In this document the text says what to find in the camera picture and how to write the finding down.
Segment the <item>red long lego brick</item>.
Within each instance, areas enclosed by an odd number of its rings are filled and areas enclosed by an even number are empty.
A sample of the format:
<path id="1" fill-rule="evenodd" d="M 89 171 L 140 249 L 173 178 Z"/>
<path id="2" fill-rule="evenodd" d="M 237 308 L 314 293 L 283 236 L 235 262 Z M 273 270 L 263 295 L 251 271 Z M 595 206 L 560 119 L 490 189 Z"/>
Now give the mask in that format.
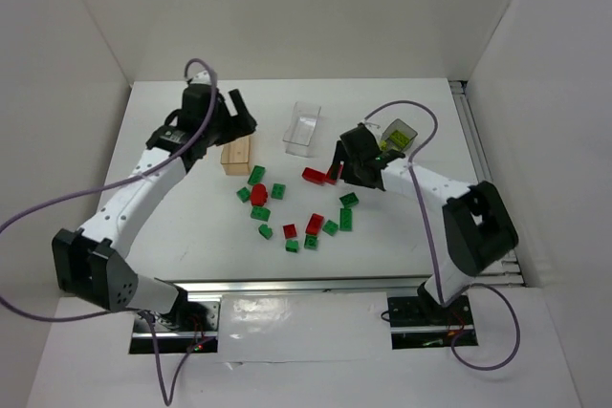
<path id="1" fill-rule="evenodd" d="M 332 164 L 325 174 L 325 177 L 324 177 L 325 182 L 331 185 L 335 185 L 341 176 L 342 169 L 343 169 L 342 163 Z"/>

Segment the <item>red curved lego brick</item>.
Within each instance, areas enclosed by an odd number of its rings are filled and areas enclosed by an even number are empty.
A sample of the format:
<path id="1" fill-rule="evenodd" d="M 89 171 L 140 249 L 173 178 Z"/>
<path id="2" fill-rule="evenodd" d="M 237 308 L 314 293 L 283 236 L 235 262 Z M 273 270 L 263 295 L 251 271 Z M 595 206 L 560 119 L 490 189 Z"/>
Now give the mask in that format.
<path id="1" fill-rule="evenodd" d="M 302 178 L 309 183 L 315 183 L 318 185 L 325 184 L 326 182 L 326 174 L 311 167 L 304 168 Z"/>

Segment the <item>dark smoked plastic container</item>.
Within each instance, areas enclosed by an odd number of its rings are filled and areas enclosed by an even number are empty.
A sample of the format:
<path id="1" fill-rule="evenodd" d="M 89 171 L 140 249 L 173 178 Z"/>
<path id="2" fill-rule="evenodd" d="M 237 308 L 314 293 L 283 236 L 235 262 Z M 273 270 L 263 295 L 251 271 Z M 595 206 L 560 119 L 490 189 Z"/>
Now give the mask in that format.
<path id="1" fill-rule="evenodd" d="M 408 151 L 418 133 L 399 118 L 393 120 L 383 131 L 381 149 L 383 151 L 395 150 L 402 153 Z"/>

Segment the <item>yellow-green long lego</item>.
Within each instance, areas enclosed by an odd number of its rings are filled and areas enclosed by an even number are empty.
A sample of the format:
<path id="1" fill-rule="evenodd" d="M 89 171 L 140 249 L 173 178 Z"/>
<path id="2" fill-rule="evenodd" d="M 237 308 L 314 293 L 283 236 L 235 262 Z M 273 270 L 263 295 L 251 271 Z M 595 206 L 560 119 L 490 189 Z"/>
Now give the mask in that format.
<path id="1" fill-rule="evenodd" d="M 411 138 L 404 132 L 395 130 L 389 135 L 387 141 L 391 142 L 397 148 L 404 150 L 410 145 Z"/>

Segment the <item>clear plastic container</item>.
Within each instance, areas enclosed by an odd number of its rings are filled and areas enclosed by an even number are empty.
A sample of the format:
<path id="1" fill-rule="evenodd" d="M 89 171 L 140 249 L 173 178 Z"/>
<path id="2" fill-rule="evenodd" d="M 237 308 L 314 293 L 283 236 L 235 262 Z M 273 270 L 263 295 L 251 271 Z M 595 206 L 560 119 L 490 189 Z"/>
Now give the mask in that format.
<path id="1" fill-rule="evenodd" d="M 297 101 L 294 104 L 291 120 L 283 137 L 286 154 L 301 158 L 311 156 L 320 112 L 321 106 L 312 102 Z"/>

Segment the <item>wooden box container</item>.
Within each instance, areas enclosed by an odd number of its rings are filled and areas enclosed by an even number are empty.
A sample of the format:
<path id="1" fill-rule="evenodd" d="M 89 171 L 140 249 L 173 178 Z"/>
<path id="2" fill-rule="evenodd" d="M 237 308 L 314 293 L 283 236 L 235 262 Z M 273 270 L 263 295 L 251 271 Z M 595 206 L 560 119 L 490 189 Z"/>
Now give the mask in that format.
<path id="1" fill-rule="evenodd" d="M 245 136 L 223 146 L 220 163 L 228 176 L 249 176 L 250 159 L 251 137 Z"/>

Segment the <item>green square lego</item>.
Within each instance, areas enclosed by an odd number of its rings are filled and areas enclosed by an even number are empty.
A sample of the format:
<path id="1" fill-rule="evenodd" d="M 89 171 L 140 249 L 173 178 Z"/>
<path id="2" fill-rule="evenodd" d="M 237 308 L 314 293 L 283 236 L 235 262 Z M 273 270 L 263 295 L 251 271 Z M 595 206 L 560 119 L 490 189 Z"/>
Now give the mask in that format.
<path id="1" fill-rule="evenodd" d="M 286 191 L 284 183 L 274 183 L 271 191 L 271 197 L 276 200 L 282 200 Z"/>

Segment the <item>red round lego piece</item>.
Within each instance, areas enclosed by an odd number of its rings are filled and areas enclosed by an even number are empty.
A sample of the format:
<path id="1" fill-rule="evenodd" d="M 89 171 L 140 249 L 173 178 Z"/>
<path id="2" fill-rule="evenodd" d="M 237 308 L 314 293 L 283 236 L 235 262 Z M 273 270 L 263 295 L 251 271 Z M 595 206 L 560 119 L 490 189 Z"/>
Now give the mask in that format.
<path id="1" fill-rule="evenodd" d="M 268 191 L 263 183 L 256 183 L 251 189 L 250 201 L 253 206 L 264 206 L 268 200 Z"/>

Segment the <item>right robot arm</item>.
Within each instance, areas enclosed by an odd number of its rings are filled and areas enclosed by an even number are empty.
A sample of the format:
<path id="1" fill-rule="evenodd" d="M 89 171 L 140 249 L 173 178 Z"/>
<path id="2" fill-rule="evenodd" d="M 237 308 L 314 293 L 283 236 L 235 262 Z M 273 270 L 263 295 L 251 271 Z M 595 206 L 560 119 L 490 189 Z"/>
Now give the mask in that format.
<path id="1" fill-rule="evenodd" d="M 331 173 L 346 183 L 414 198 L 430 249 L 435 243 L 428 216 L 442 217 L 446 252 L 431 255 L 433 274 L 417 289 L 426 315 L 448 308 L 482 271 L 518 245 L 514 223 L 492 183 L 452 180 L 402 152 L 384 152 L 362 123 L 339 136 Z"/>

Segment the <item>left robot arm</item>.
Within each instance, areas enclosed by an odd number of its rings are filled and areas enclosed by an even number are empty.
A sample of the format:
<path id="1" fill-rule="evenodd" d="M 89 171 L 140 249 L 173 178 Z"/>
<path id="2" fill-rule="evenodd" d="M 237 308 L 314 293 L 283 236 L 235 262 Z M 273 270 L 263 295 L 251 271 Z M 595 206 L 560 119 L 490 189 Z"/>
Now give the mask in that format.
<path id="1" fill-rule="evenodd" d="M 167 193 L 211 146 L 251 135 L 256 120 L 239 90 L 228 98 L 210 83 L 187 84 L 182 105 L 145 144 L 129 177 L 105 206 L 78 229 L 61 229 L 52 240 L 59 288 L 109 312 L 148 311 L 170 329 L 192 329 L 207 316 L 185 289 L 136 273 L 127 257 L 142 227 Z"/>

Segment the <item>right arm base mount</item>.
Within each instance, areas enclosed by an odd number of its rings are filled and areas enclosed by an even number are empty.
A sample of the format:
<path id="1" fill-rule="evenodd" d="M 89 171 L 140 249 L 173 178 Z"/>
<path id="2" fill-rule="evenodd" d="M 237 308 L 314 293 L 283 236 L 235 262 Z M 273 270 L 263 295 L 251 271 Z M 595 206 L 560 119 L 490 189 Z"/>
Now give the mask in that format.
<path id="1" fill-rule="evenodd" d="M 426 312 L 417 296 L 388 297 L 381 320 L 390 327 L 393 350 L 449 348 L 478 344 L 470 301 L 461 296 L 448 309 Z"/>

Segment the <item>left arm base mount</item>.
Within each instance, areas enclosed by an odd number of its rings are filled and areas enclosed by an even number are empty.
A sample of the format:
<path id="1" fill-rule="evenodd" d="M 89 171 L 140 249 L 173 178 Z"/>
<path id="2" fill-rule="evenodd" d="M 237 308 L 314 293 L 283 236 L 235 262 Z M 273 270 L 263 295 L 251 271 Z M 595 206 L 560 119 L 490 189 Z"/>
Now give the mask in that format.
<path id="1" fill-rule="evenodd" d="M 200 307 L 188 312 L 178 323 L 153 315 L 153 325 L 160 354 L 183 354 L 191 348 L 195 354 L 216 354 L 221 299 L 204 296 L 195 300 Z M 146 320 L 137 316 L 133 322 L 128 353 L 154 354 L 153 337 Z"/>

